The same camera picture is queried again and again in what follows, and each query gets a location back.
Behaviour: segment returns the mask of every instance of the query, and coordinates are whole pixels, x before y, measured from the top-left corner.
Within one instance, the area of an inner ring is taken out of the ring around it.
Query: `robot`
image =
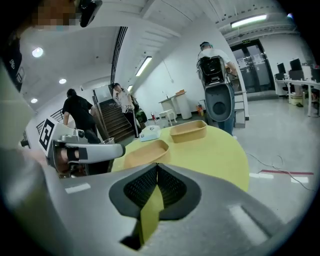
[[[232,95],[226,85],[226,68],[220,56],[202,57],[197,62],[205,94],[208,115],[216,122],[227,120],[232,113]]]
[[[67,149],[69,168],[74,164],[94,164],[122,157],[126,148],[121,144],[89,144],[85,132],[72,129],[52,117],[48,117],[39,136],[39,146],[46,156],[49,166],[58,169],[57,151]],[[79,159],[72,157],[72,151],[78,150]]]

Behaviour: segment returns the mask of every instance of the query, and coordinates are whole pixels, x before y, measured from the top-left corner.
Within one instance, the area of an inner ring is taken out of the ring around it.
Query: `green bag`
[[[137,112],[135,112],[135,118],[140,123],[145,123],[148,120],[145,112],[141,108]]]

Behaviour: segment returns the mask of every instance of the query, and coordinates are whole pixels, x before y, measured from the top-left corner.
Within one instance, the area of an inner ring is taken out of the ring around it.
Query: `black mesh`
[[[141,209],[149,200],[157,185],[156,167],[147,171],[133,181],[125,185],[124,194]]]
[[[160,167],[157,185],[162,194],[164,208],[179,201],[187,192],[187,186],[181,180]]]

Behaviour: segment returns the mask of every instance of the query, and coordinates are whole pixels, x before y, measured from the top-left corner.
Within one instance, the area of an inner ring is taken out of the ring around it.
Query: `staircase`
[[[135,134],[131,124],[121,111],[110,104],[115,104],[113,99],[100,103],[102,118],[110,137],[114,137],[116,143]]]

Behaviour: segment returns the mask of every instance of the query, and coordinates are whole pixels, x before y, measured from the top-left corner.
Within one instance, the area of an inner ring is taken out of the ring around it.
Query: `white wall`
[[[151,118],[150,112],[163,111],[158,102],[166,99],[166,95],[171,97],[182,89],[186,91],[191,111],[196,111],[197,103],[205,98],[203,85],[196,74],[200,44],[204,41],[223,50],[233,63],[237,63],[227,41],[215,24],[206,15],[202,16],[186,29],[181,38],[172,40],[164,47],[165,50],[157,53],[134,84],[133,94],[148,118]],[[174,82],[171,81],[164,63],[161,62],[162,58]],[[240,83],[244,85],[238,67],[237,71]],[[248,103],[245,112],[246,116],[249,116]]]
[[[92,99],[92,96],[94,95],[92,90],[83,90],[81,91],[79,88],[74,88],[76,93],[86,99],[88,102],[90,102],[92,105],[94,104],[94,101]],[[34,117],[30,120],[28,123],[25,132],[26,136],[28,138],[30,148],[33,150],[40,149],[38,145],[39,140],[39,133],[37,130],[37,126],[47,119],[47,117],[50,117],[53,113],[57,112],[58,110],[62,109],[65,103],[65,100],[67,99],[67,91],[63,91],[57,96],[53,97],[51,100],[49,100],[46,105],[40,107],[37,109],[36,114]],[[75,127],[74,119],[70,116],[68,126]]]
[[[300,59],[301,63],[310,60],[309,46],[299,35],[275,34],[259,38],[268,58],[273,78],[279,73],[278,64],[283,63],[286,73],[291,70],[290,61]],[[282,94],[275,86],[275,92]]]
[[[94,91],[99,103],[112,99],[109,87],[107,85],[95,88]]]

